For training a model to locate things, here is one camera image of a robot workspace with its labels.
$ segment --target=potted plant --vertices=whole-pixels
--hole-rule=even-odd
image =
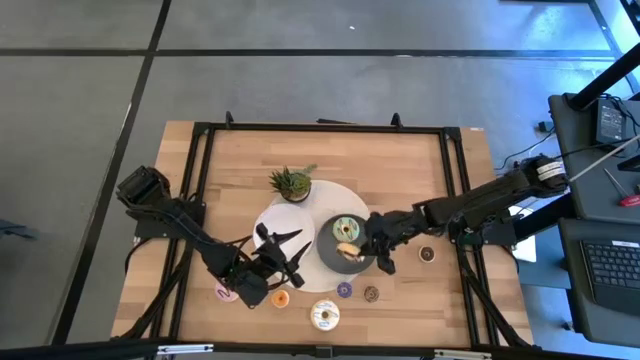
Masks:
[[[286,166],[282,171],[275,170],[269,176],[271,186],[285,200],[292,203],[302,202],[311,193],[311,177],[309,177],[309,174],[316,167],[318,167],[316,164],[312,164],[298,171],[290,171]]]

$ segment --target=concrete floor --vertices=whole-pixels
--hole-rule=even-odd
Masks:
[[[160,3],[4,0],[0,48],[146,48]],[[614,35],[624,33],[621,8],[599,3]],[[606,50],[607,43],[584,4],[183,0],[171,6],[160,47]],[[2,239],[0,348],[48,340],[141,63],[139,57],[0,57],[0,218],[40,232],[34,242]],[[409,125],[483,127],[499,166],[540,138],[533,126],[548,119],[549,95],[580,90],[608,65],[506,58],[157,58],[120,178],[154,162],[166,121],[221,121],[226,110],[238,122],[322,117],[387,124],[399,112]],[[626,82],[610,92],[631,95]],[[525,135],[511,136],[522,129]],[[540,151],[557,154],[557,143],[550,139]],[[70,341],[109,337],[133,228],[112,201]],[[557,319],[540,310],[534,291],[525,295],[536,343],[591,352],[584,340],[580,346],[553,341],[567,335],[549,325]],[[593,353],[607,351],[631,356],[606,345]]]

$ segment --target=black plate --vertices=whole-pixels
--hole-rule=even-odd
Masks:
[[[318,247],[318,255],[320,255],[320,259],[322,262],[329,267],[329,269],[345,275],[358,274],[363,272],[366,268],[371,265],[375,257],[367,256],[362,262],[351,262],[342,255],[338,254],[336,251],[336,247],[340,243],[333,236],[333,223],[343,216],[348,216],[356,220],[358,225],[360,226],[360,234],[358,238],[355,239],[352,244],[356,246],[361,246],[365,242],[367,242],[367,237],[364,234],[364,219],[352,214],[340,214],[332,217],[327,220],[320,231],[318,232],[318,238],[316,239],[316,246]]]

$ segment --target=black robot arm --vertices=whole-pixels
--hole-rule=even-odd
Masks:
[[[210,237],[187,214],[185,201],[170,197],[169,181],[154,168],[138,168],[118,185],[116,196],[127,207],[127,214],[134,219],[164,223],[178,232],[201,254],[207,270],[223,286],[236,292],[250,308],[260,304],[269,290],[287,281],[291,281],[295,287],[304,284],[296,271],[300,258],[311,243],[303,246],[289,261],[280,249],[280,245],[302,230],[269,234],[264,224],[259,224],[256,232],[263,244],[252,254],[257,255],[252,259],[241,250],[251,236],[230,243]],[[278,272],[282,273],[281,280],[269,284],[268,279]]]
[[[391,251],[422,233],[442,235],[448,232],[451,239],[462,244],[515,244],[515,237],[505,237],[505,231],[500,232],[501,236],[491,237],[493,230],[512,227],[509,206],[531,196],[560,195],[567,186],[560,162],[544,155],[526,159],[502,177],[462,195],[416,203],[411,211],[372,213],[365,223],[368,241],[359,253],[352,255],[376,256],[378,267],[393,274],[395,265],[390,258]]]

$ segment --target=wooden table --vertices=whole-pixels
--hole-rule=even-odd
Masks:
[[[178,193],[193,122],[167,123],[156,168]],[[471,187],[494,178],[482,129],[464,128],[463,145]],[[280,131],[216,131],[204,200],[205,230],[212,236],[237,239],[252,232],[257,216],[273,200],[268,174],[286,164],[297,168],[318,164],[315,179],[340,183],[356,192],[369,210],[410,209],[412,203],[446,196],[437,136],[422,134],[325,133]],[[450,154],[455,164],[455,151]],[[193,187],[197,169],[193,176]],[[456,189],[460,179],[454,169]],[[418,259],[429,245],[435,260]],[[128,330],[158,290],[166,239],[152,240],[131,259],[112,334]],[[245,251],[252,251],[251,242]],[[514,261],[498,247],[484,248],[491,295],[509,323],[531,342]],[[389,276],[375,265],[352,283],[354,295],[313,294],[285,287],[291,302],[277,309],[268,298],[254,310],[240,300],[223,303],[214,294],[215,280],[199,254],[194,255],[179,338],[213,342],[332,344],[377,346],[468,347],[469,335],[454,247],[445,238],[421,235],[393,253],[397,273]],[[380,289],[380,300],[363,299],[366,286]],[[323,333],[310,324],[311,306],[332,299],[341,311],[338,327]],[[161,334],[168,332],[170,299]],[[487,342],[480,303],[475,298],[481,339]]]

